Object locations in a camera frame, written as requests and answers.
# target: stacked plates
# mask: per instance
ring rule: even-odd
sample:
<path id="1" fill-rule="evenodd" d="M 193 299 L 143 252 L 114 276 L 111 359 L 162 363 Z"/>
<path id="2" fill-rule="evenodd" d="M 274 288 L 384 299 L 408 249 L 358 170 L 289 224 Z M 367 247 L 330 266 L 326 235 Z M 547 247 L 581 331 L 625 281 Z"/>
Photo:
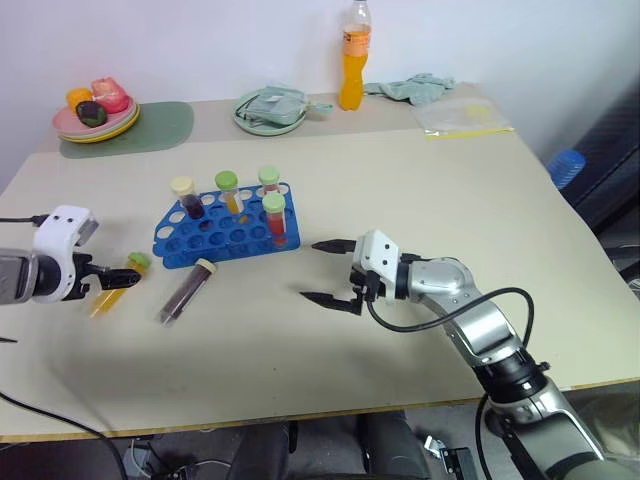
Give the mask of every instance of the stacked plates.
<path id="1" fill-rule="evenodd" d="M 107 123 L 99 127 L 87 127 L 69 107 L 55 114 L 51 123 L 58 136 L 73 143 L 95 143 L 108 140 L 129 130 L 140 116 L 140 106 L 129 97 L 129 105 L 123 111 L 110 113 Z"/>

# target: green placemat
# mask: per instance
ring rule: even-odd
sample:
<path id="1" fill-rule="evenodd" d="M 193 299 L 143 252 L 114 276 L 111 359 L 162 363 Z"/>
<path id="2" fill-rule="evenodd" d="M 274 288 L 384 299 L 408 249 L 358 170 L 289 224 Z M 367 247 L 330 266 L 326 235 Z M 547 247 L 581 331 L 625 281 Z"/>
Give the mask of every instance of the green placemat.
<path id="1" fill-rule="evenodd" d="M 66 158 L 93 158 L 156 152 L 180 145 L 192 129 L 193 110 L 188 103 L 145 103 L 140 105 L 140 118 L 126 132 L 97 143 L 60 140 L 60 153 Z"/>

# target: white wall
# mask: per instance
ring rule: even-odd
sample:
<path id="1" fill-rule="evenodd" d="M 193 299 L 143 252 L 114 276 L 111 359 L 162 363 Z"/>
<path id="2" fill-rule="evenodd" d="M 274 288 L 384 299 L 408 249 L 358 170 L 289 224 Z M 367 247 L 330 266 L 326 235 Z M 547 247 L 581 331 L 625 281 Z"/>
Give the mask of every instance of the white wall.
<path id="1" fill-rule="evenodd" d="M 637 0 L 370 0 L 368 81 L 481 82 L 541 156 L 571 146 L 639 74 Z M 350 0 L 22 0 L 0 16 L 0 190 L 72 87 L 139 101 L 339 86 Z"/>

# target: yellow plate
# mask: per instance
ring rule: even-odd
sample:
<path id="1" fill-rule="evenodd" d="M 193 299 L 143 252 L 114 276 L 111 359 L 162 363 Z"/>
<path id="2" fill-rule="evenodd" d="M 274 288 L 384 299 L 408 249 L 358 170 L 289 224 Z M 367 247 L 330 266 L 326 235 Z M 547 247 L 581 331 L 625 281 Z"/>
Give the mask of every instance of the yellow plate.
<path id="1" fill-rule="evenodd" d="M 122 127 L 118 128 L 117 130 L 114 130 L 112 132 L 109 133 L 105 133 L 104 135 L 100 135 L 98 137 L 94 137 L 94 138 L 82 138 L 82 139 L 76 139 L 76 138 L 69 138 L 69 137 L 65 137 L 64 135 L 59 135 L 59 137 L 63 140 L 66 140 L 67 142 L 71 142 L 71 143 L 96 143 L 96 142 L 102 142 L 103 140 L 109 140 L 110 138 L 116 137 L 118 135 L 120 135 L 123 132 L 126 132 L 127 130 L 129 130 L 134 123 L 136 123 L 136 120 L 138 120 L 138 117 L 140 116 L 140 105 L 136 106 L 136 113 L 133 114 L 133 117 L 131 117 L 131 119 L 125 123 Z"/>

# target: test tube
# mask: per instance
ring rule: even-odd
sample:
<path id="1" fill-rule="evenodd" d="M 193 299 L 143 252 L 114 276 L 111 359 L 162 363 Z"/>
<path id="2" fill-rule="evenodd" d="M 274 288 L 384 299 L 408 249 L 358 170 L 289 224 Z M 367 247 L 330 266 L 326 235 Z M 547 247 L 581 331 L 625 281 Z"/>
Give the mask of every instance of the test tube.
<path id="1" fill-rule="evenodd" d="M 222 198 L 227 210 L 233 214 L 242 213 L 244 204 L 238 191 L 238 177 L 231 170 L 223 170 L 216 175 L 216 185 L 222 190 Z"/>
<path id="2" fill-rule="evenodd" d="M 151 261 L 144 253 L 132 252 L 129 254 L 126 268 L 131 268 L 140 275 L 144 275 L 149 265 L 151 265 Z M 127 288 L 118 288 L 117 290 L 105 290 L 102 292 L 91 304 L 89 316 L 93 318 L 98 314 L 107 313 L 127 290 Z"/>
<path id="3" fill-rule="evenodd" d="M 265 195 L 269 192 L 279 192 L 278 181 L 280 172 L 276 167 L 262 167 L 258 170 L 258 179 L 264 188 Z"/>
<path id="4" fill-rule="evenodd" d="M 168 327 L 178 319 L 193 296 L 198 293 L 200 287 L 205 284 L 212 273 L 216 273 L 216 266 L 204 258 L 199 258 L 193 270 L 189 272 L 187 278 L 182 282 L 182 285 L 178 287 L 169 301 L 162 307 L 162 310 L 160 310 L 158 320 L 163 326 Z"/>
<path id="5" fill-rule="evenodd" d="M 278 192 L 269 192 L 262 199 L 262 207 L 267 212 L 267 226 L 274 237 L 273 243 L 277 247 L 282 247 L 287 243 L 287 238 L 284 236 L 287 231 L 284 206 L 284 195 Z"/>
<path id="6" fill-rule="evenodd" d="M 180 197 L 180 203 L 194 220 L 204 217 L 204 207 L 196 195 L 195 185 L 191 177 L 175 177 L 171 180 L 171 190 Z"/>

